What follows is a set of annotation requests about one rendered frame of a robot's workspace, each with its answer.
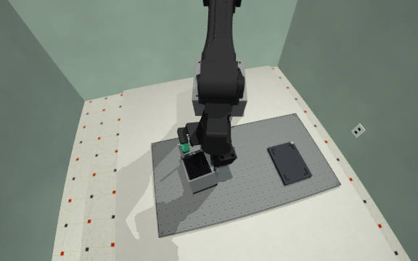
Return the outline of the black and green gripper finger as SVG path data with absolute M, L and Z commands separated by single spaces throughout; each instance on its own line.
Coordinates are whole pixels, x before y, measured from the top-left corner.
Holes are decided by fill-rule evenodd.
M 189 144 L 188 143 L 187 144 L 181 144 L 181 149 L 182 149 L 182 152 L 184 154 L 186 154 L 187 152 L 190 152 L 190 148 L 189 148 Z

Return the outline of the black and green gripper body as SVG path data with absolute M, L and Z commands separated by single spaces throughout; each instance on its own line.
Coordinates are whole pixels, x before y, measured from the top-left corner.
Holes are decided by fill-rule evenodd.
M 204 120 L 201 117 L 200 121 L 202 121 L 202 123 L 204 124 Z M 181 144 L 187 144 L 188 142 L 190 142 L 190 145 L 193 147 L 195 145 L 199 145 L 199 142 L 197 140 L 197 129 L 198 126 L 200 124 L 199 122 L 195 122 L 195 123 L 187 123 L 185 127 L 183 128 L 178 128 L 178 135 L 179 135 L 179 140 Z M 189 135 L 189 141 L 187 138 L 187 134 Z

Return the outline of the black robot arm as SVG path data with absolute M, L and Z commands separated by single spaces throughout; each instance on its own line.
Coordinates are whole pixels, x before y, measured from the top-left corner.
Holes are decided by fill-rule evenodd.
M 203 0 L 204 7 L 208 7 L 208 31 L 196 79 L 199 104 L 204 104 L 205 109 L 204 124 L 200 121 L 196 135 L 201 149 L 210 154 L 211 165 L 217 168 L 226 167 L 237 158 L 231 144 L 229 117 L 245 89 L 232 37 L 233 13 L 241 2 Z

